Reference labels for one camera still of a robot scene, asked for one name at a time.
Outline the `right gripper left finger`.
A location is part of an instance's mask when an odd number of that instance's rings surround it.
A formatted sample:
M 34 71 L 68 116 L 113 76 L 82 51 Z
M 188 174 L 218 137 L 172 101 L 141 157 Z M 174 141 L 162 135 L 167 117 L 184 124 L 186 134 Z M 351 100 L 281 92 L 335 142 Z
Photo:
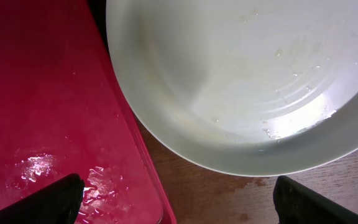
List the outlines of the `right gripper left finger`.
M 84 187 L 84 180 L 72 173 L 0 210 L 0 223 L 74 224 Z

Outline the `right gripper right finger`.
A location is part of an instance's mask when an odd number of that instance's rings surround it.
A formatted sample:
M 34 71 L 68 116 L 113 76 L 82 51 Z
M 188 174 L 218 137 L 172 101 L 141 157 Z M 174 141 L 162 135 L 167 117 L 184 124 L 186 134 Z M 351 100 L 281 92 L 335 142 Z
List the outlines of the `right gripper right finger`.
M 358 224 L 358 214 L 281 175 L 273 190 L 279 224 Z

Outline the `white plate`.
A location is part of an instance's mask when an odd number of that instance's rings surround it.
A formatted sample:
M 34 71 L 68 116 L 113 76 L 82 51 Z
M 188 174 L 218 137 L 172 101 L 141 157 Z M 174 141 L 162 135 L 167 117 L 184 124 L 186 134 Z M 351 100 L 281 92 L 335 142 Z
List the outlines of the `white plate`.
M 112 0 L 106 30 L 134 114 L 198 166 L 268 177 L 358 150 L 358 0 Z

